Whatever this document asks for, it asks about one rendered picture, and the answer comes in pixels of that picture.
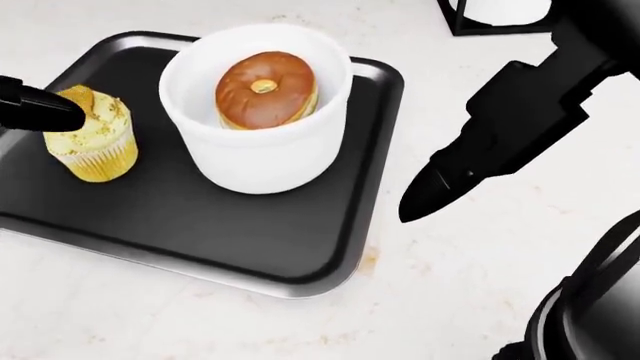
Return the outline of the black rectangular serving tray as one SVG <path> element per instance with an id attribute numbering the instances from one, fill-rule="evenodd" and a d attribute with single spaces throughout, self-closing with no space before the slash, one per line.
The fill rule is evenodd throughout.
<path id="1" fill-rule="evenodd" d="M 113 35 L 51 83 L 124 98 L 140 156 L 119 179 L 83 182 L 48 154 L 41 134 L 0 131 L 0 228 L 281 298 L 338 287 L 362 257 L 402 75 L 354 58 L 345 138 L 331 167 L 293 191 L 238 194 L 199 173 L 160 104 L 161 71 L 192 41 Z"/>

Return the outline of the white bowl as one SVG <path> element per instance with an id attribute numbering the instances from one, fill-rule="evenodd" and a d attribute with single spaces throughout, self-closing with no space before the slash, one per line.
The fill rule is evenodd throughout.
<path id="1" fill-rule="evenodd" d="M 319 88 L 315 112 L 277 128 L 224 127 L 215 105 L 219 80 L 237 62 L 270 51 L 310 65 Z M 275 194 L 310 182 L 333 163 L 352 83 L 348 53 L 336 41 L 301 26 L 269 23 L 215 32 L 185 47 L 162 71 L 159 96 L 207 179 L 243 194 Z"/>

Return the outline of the brown pancake stack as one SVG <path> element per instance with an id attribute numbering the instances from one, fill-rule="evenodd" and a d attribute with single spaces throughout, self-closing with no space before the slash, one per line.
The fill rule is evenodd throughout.
<path id="1" fill-rule="evenodd" d="M 314 71 L 291 53 L 257 53 L 237 62 L 219 80 L 215 105 L 226 128 L 256 131 L 297 122 L 315 112 Z"/>

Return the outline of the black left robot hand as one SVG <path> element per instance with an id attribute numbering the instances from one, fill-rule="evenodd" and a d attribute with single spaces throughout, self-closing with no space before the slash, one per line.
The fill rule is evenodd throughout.
<path id="1" fill-rule="evenodd" d="M 0 126 L 38 132 L 70 132 L 84 126 L 84 110 L 73 101 L 0 75 Z"/>

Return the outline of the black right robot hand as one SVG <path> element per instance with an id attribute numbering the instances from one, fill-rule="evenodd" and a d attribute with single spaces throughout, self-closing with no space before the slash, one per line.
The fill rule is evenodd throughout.
<path id="1" fill-rule="evenodd" d="M 407 223 L 455 202 L 484 179 L 516 173 L 582 122 L 581 104 L 609 77 L 640 80 L 640 0 L 552 0 L 556 49 L 540 65 L 508 62 L 466 104 L 470 119 L 403 194 Z"/>

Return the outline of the yellow frosted cupcake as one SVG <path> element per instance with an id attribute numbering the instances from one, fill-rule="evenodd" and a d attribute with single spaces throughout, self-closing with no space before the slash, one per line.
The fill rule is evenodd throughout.
<path id="1" fill-rule="evenodd" d="M 49 154 L 85 182 L 109 182 L 131 170 L 139 150 L 123 101 L 83 85 L 57 94 L 82 108 L 85 123 L 77 131 L 45 132 Z"/>

